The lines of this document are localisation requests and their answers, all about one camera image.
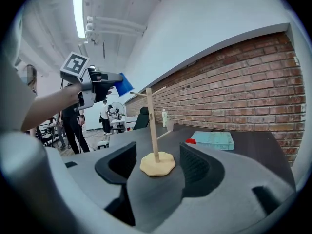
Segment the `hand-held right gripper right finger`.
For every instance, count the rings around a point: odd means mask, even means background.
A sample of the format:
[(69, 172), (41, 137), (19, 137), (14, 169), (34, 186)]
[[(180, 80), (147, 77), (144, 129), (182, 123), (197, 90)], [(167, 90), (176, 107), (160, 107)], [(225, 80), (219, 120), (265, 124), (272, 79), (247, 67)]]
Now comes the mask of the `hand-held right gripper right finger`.
[(181, 216), (268, 216), (294, 187), (247, 156), (180, 145)]

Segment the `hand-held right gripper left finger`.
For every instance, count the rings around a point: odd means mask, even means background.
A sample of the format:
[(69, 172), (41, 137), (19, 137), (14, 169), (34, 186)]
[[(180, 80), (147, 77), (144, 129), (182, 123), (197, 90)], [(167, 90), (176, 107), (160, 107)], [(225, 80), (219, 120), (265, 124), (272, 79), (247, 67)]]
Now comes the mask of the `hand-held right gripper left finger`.
[(93, 203), (120, 221), (135, 225), (127, 192), (137, 162), (137, 143), (67, 156), (63, 162), (80, 189)]

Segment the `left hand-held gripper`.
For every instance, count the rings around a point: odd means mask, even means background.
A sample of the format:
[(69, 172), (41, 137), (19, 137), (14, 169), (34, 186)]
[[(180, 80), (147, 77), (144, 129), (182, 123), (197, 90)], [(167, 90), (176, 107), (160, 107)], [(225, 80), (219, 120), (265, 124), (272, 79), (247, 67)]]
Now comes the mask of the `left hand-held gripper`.
[(112, 93), (113, 83), (123, 81), (121, 74), (98, 72), (88, 68), (88, 62), (88, 57), (71, 52), (60, 68), (62, 79), (81, 86), (76, 111), (90, 108), (95, 103), (106, 100), (107, 95)]

